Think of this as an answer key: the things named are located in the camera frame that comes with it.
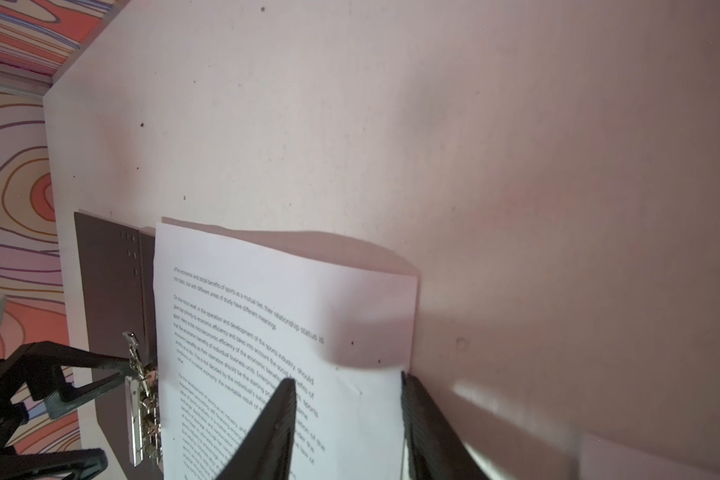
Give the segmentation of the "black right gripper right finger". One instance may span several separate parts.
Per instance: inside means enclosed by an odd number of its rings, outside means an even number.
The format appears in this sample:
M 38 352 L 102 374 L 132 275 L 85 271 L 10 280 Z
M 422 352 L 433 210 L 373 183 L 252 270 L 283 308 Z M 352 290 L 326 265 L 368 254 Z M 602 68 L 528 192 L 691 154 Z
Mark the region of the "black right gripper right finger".
M 402 372 L 401 384 L 408 477 L 487 480 L 421 381 Z

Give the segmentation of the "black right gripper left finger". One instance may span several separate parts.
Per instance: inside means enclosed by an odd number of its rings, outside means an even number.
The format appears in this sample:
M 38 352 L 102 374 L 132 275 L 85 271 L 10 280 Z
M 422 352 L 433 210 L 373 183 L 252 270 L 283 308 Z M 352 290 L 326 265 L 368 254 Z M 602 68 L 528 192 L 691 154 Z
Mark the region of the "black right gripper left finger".
M 283 379 L 217 480 L 287 480 L 297 417 L 296 382 Z

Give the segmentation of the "metal folder clip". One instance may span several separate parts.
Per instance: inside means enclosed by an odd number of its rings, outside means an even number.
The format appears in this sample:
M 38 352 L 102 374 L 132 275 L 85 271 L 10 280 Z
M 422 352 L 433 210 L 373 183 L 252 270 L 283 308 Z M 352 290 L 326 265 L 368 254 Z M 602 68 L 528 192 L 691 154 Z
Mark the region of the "metal folder clip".
M 158 371 L 154 364 L 144 363 L 134 332 L 123 333 L 132 374 L 125 379 L 129 459 L 136 467 L 145 460 L 163 471 L 163 448 L 158 399 Z

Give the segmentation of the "green highlighted printed paper sheet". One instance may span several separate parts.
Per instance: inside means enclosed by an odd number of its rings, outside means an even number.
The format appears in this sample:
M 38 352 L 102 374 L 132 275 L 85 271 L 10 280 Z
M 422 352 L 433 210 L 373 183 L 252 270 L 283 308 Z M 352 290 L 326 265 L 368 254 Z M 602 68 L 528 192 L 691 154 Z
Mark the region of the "green highlighted printed paper sheet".
M 217 477 L 286 378 L 292 478 L 401 476 L 415 276 L 170 220 L 153 266 L 166 478 Z

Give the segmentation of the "black file folder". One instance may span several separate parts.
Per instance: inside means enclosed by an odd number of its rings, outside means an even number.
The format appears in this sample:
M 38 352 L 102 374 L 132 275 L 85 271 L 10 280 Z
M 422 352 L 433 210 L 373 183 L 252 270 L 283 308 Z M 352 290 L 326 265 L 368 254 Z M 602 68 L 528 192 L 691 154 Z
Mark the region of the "black file folder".
M 103 218 L 74 214 L 89 350 L 126 357 L 123 333 L 135 334 L 146 363 L 157 357 L 153 259 L 155 234 Z M 109 465 L 128 479 L 161 479 L 159 468 L 146 459 L 133 466 L 126 408 L 126 386 L 95 400 L 96 418 L 113 451 Z

